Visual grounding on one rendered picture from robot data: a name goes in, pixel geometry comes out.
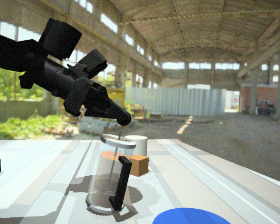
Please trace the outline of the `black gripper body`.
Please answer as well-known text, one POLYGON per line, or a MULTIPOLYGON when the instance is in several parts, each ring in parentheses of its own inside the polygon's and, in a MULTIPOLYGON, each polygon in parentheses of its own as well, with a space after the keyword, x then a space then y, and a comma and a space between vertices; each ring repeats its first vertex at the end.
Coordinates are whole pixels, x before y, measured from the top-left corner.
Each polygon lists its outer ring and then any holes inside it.
POLYGON ((66 67, 61 67, 53 76, 49 91, 51 95, 60 97, 64 101, 65 111, 78 117, 82 105, 87 109, 90 105, 99 83, 83 77, 78 77, 66 67))

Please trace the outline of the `glass french press with black knob plunger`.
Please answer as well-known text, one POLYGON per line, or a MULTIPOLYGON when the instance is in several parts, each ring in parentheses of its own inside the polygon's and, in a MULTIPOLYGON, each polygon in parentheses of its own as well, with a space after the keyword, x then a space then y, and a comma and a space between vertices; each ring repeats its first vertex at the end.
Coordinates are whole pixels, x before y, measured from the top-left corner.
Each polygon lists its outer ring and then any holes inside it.
POLYGON ((86 196, 86 205, 100 213, 118 213, 124 206, 123 200, 136 142, 121 137, 123 126, 131 122, 131 114, 124 110, 123 112, 128 117, 126 120, 117 120, 121 125, 119 136, 101 136, 92 187, 86 196))

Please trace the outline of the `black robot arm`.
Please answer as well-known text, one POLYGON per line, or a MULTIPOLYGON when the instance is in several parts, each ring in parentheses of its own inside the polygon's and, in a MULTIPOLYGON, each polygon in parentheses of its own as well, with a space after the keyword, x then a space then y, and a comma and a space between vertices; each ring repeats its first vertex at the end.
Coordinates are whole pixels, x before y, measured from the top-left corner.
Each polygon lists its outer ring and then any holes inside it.
MULTIPOLYGON (((39 41, 34 39, 15 41, 0 35, 0 68, 25 73, 19 76, 20 87, 31 89, 33 84, 49 91, 54 74, 63 67, 48 58, 48 55, 62 61, 70 58, 82 33, 66 22, 47 22, 39 41)), ((67 64, 68 69, 78 77, 92 79, 107 68, 107 60, 99 50, 94 49, 76 65, 67 64)))

